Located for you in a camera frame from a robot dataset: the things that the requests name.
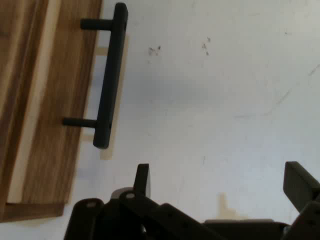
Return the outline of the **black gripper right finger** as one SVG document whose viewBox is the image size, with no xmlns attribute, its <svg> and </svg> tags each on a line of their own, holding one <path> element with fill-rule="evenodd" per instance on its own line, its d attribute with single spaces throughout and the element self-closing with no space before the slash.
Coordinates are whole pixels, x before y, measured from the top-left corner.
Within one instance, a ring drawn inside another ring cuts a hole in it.
<svg viewBox="0 0 320 240">
<path fill-rule="evenodd" d="M 287 228 L 284 240 L 320 238 L 320 183 L 297 161 L 285 163 L 283 191 L 299 215 Z"/>
</svg>

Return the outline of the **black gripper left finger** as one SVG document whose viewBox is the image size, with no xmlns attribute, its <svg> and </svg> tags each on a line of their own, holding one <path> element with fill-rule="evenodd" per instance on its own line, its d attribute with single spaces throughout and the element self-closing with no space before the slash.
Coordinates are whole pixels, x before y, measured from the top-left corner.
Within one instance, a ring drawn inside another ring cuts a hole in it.
<svg viewBox="0 0 320 240">
<path fill-rule="evenodd" d="M 78 201 L 64 235 L 66 240 L 221 240 L 222 236 L 170 204 L 150 199 L 149 164 L 137 166 L 132 188 L 104 203 Z"/>
</svg>

